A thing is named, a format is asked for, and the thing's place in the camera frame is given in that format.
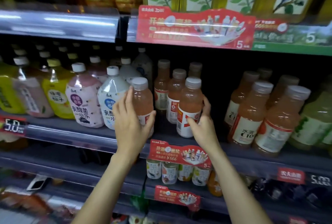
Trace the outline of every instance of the white bottle cap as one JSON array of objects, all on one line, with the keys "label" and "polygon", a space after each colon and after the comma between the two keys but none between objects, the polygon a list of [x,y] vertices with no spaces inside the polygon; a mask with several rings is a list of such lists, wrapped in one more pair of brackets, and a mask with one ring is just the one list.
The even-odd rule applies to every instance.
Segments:
[{"label": "white bottle cap", "polygon": [[129,57],[121,57],[121,63],[124,65],[128,65],[131,63],[131,59]]},{"label": "white bottle cap", "polygon": [[187,76],[187,72],[184,69],[174,69],[173,70],[173,78],[175,79],[185,79]]},{"label": "white bottle cap", "polygon": [[268,81],[255,81],[252,89],[261,94],[270,94],[273,89],[273,84]]},{"label": "white bottle cap", "polygon": [[255,71],[244,71],[243,79],[248,82],[254,82],[259,79],[259,73]]},{"label": "white bottle cap", "polygon": [[171,66],[169,60],[158,60],[158,68],[168,69]]},{"label": "white bottle cap", "polygon": [[188,77],[186,79],[186,87],[190,89],[198,89],[202,85],[202,80],[197,77]]},{"label": "white bottle cap", "polygon": [[90,62],[91,63],[99,63],[100,57],[99,56],[90,56]]},{"label": "white bottle cap", "polygon": [[74,72],[84,72],[86,70],[84,63],[80,63],[80,62],[73,63],[71,65],[71,67],[73,68]]},{"label": "white bottle cap", "polygon": [[189,70],[193,72],[199,72],[203,68],[203,64],[200,62],[191,62],[189,64]]},{"label": "white bottle cap", "polygon": [[43,45],[36,45],[36,49],[42,51],[45,49],[45,47]]},{"label": "white bottle cap", "polygon": [[39,56],[41,58],[49,58],[51,57],[51,54],[49,52],[39,52]]},{"label": "white bottle cap", "polygon": [[29,60],[27,59],[26,56],[15,57],[14,62],[17,66],[23,66],[29,64]]},{"label": "white bottle cap", "polygon": [[147,78],[144,77],[136,77],[131,80],[131,84],[137,91],[145,90],[149,87],[149,84],[147,82]]},{"label": "white bottle cap", "polygon": [[68,49],[67,49],[67,47],[59,47],[59,51],[65,53],[68,51]]},{"label": "white bottle cap", "polygon": [[107,67],[107,74],[108,75],[118,75],[119,68],[117,66],[109,66],[109,67]]},{"label": "white bottle cap", "polygon": [[76,53],[71,53],[71,54],[67,54],[68,55],[68,59],[70,60],[75,60],[78,58]]},{"label": "white bottle cap", "polygon": [[269,68],[259,68],[257,69],[257,72],[261,75],[261,79],[267,80],[272,76],[272,69]]},{"label": "white bottle cap", "polygon": [[310,96],[311,90],[302,86],[290,85],[286,89],[286,95],[297,100],[307,100]]},{"label": "white bottle cap", "polygon": [[23,49],[14,50],[14,52],[18,56],[23,56],[23,55],[27,54],[27,52],[25,50],[23,50]]},{"label": "white bottle cap", "polygon": [[298,85],[300,79],[292,75],[282,75],[279,79],[279,83],[285,85]]}]

